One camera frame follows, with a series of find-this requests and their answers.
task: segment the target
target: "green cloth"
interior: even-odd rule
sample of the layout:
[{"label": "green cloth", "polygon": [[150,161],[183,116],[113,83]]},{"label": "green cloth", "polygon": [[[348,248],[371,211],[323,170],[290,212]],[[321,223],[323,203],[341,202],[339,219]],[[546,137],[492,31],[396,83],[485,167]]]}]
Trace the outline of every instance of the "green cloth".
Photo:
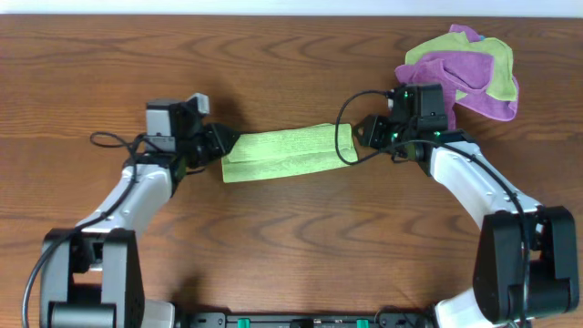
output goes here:
[{"label": "green cloth", "polygon": [[[338,146],[343,157],[358,159],[350,124],[341,124]],[[229,155],[222,158],[225,182],[273,179],[345,167],[336,155],[334,125],[240,136]]]},{"label": "green cloth", "polygon": [[[425,54],[434,51],[472,51],[493,56],[494,76],[486,93],[497,100],[517,100],[517,87],[512,81],[512,65],[514,62],[512,49],[503,41],[495,37],[487,37],[483,41],[469,42],[465,32],[447,33],[409,50],[404,62],[406,65],[414,65]],[[465,97],[463,92],[458,93],[455,98],[458,100],[462,97]]]}]

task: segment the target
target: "robotic arm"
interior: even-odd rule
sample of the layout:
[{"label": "robotic arm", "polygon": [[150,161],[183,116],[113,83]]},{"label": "robotic arm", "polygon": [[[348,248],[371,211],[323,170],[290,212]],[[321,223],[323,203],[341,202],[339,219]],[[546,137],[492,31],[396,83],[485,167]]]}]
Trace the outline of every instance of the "robotic arm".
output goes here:
[{"label": "robotic arm", "polygon": [[[196,94],[186,102],[148,103],[145,154],[139,157],[137,183],[118,208],[95,225],[60,244],[47,261],[41,281],[42,327],[143,328],[486,328],[517,320],[522,309],[522,233],[514,192],[530,222],[527,236],[540,259],[530,263],[528,317],[574,310],[578,305],[575,225],[562,207],[545,208],[516,189],[484,159],[462,130],[446,131],[447,118],[439,86],[401,86],[388,117],[369,116],[354,127],[359,142],[416,161],[445,185],[481,229],[473,288],[417,312],[375,316],[231,315],[180,313],[169,302],[147,301],[141,281],[136,239],[188,174],[230,152],[239,134],[220,124],[202,124],[208,98]],[[462,150],[466,158],[452,149]],[[487,170],[477,165],[478,159]],[[133,169],[126,166],[93,220],[118,200]],[[65,231],[52,230],[44,250]],[[101,285],[81,285],[73,273],[102,271]]]}]

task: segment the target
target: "white backdrop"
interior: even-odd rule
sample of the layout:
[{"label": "white backdrop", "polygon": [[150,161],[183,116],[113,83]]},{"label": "white backdrop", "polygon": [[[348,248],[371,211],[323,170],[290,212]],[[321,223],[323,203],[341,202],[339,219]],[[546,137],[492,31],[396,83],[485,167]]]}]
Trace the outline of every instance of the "white backdrop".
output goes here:
[{"label": "white backdrop", "polygon": [[583,17],[583,0],[0,0],[0,13]]}]

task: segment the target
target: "wooden table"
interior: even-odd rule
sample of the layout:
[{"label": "wooden table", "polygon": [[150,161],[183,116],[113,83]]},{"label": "wooden table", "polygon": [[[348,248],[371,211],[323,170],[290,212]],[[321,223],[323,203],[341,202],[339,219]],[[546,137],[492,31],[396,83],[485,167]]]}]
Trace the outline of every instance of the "wooden table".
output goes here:
[{"label": "wooden table", "polygon": [[[405,52],[452,23],[506,41],[520,82],[515,120],[457,108],[458,126],[524,192],[570,209],[581,253],[581,20],[2,15],[0,326],[20,322],[45,234],[72,227],[118,181],[127,154],[92,147],[91,132],[131,138],[145,130],[146,101],[194,92],[210,96],[212,119],[241,131],[333,122],[351,94],[395,86]],[[345,121],[384,110],[367,97]],[[414,163],[385,156],[234,184],[215,163],[181,183],[139,254],[147,296],[190,310],[374,313],[468,288],[478,234]],[[582,311],[537,321],[581,324]]]}]

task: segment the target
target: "purple cloth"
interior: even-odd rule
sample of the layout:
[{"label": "purple cloth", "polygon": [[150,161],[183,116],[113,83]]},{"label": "purple cloth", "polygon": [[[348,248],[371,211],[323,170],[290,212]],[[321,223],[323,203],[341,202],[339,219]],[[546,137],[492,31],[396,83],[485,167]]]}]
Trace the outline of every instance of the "purple cloth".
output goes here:
[{"label": "purple cloth", "polygon": [[[465,32],[468,41],[480,41],[480,35],[468,26],[452,25],[449,32]],[[454,104],[474,110],[487,118],[509,121],[517,115],[516,101],[490,97],[486,90],[494,74],[494,58],[469,51],[436,51],[423,56],[415,65],[401,65],[394,73],[401,83],[440,83],[444,90],[448,128],[455,129]],[[512,78],[518,89],[518,81]],[[455,101],[455,91],[467,96]]]}]

